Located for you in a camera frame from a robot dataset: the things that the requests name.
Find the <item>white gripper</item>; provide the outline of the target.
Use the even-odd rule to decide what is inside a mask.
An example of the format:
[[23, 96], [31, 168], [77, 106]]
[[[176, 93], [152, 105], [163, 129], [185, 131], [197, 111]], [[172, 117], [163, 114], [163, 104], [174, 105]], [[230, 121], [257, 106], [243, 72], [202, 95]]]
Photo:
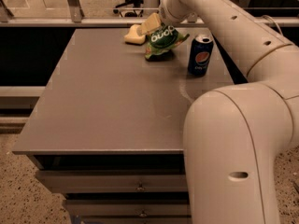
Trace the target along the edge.
[[191, 10], [180, 0], [161, 0], [159, 15], [152, 13], [138, 28], [138, 35], [149, 35], [164, 24], [175, 24], [184, 21]]

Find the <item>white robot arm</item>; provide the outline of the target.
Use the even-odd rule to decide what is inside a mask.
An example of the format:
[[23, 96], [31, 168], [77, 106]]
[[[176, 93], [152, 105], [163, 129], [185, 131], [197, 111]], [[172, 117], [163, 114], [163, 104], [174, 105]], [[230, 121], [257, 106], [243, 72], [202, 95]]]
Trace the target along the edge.
[[230, 0], [161, 0], [163, 23], [190, 13], [247, 80], [205, 93], [186, 115], [192, 224], [280, 224], [274, 162], [298, 144], [299, 48]]

